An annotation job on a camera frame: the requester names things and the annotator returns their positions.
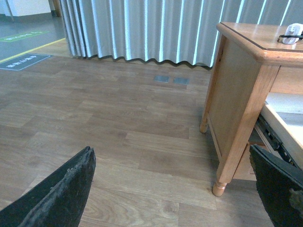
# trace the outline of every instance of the gray curtain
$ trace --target gray curtain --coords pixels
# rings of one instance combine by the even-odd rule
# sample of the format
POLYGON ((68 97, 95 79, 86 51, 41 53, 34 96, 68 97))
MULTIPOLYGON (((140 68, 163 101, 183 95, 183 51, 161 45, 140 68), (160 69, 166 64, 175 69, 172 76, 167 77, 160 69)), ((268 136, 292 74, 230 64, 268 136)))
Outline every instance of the gray curtain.
POLYGON ((220 21, 303 23, 302 0, 61 0, 73 56, 212 67, 220 21))

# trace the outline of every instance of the wooden desk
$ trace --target wooden desk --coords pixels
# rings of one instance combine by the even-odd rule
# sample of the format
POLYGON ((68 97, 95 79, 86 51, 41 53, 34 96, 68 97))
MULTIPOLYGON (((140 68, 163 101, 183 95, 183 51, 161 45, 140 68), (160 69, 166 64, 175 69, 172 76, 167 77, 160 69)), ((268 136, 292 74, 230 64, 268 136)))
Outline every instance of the wooden desk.
POLYGON ((269 92, 303 94, 303 42, 277 42, 286 27, 220 23, 220 45, 200 126, 210 126, 220 160, 216 196, 237 169, 269 92))

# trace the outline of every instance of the laminate flooring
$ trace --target laminate flooring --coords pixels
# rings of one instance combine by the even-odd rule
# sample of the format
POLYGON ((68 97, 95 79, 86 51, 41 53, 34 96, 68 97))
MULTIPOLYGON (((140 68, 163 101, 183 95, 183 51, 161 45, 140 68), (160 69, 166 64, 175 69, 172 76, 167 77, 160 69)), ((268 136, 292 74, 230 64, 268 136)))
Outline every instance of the laminate flooring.
POLYGON ((80 227, 272 227, 255 182, 212 194, 219 162, 199 132, 209 79, 202 67, 61 56, 0 70, 0 209, 91 146, 80 227))

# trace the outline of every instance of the floor plank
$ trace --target floor plank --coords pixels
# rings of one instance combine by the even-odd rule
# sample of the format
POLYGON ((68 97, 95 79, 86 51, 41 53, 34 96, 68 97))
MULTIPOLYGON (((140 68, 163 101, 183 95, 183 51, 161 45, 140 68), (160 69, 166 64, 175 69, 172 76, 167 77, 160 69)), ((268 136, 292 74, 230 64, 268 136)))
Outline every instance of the floor plank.
POLYGON ((179 204, 176 202, 93 187, 83 220, 125 227, 177 227, 178 212, 179 204))
POLYGON ((269 220, 180 204, 179 227, 273 227, 269 220))

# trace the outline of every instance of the white object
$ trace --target white object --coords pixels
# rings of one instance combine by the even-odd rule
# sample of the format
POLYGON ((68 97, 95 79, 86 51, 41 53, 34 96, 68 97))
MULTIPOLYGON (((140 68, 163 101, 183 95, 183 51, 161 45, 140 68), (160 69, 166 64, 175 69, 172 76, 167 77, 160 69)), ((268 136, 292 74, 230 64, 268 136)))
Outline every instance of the white object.
MULTIPOLYGON (((303 24, 291 24, 287 27, 285 31, 285 35, 301 35, 303 31, 303 24)), ((299 38, 283 38, 284 44, 290 44, 293 45, 295 42, 297 42, 299 38)))

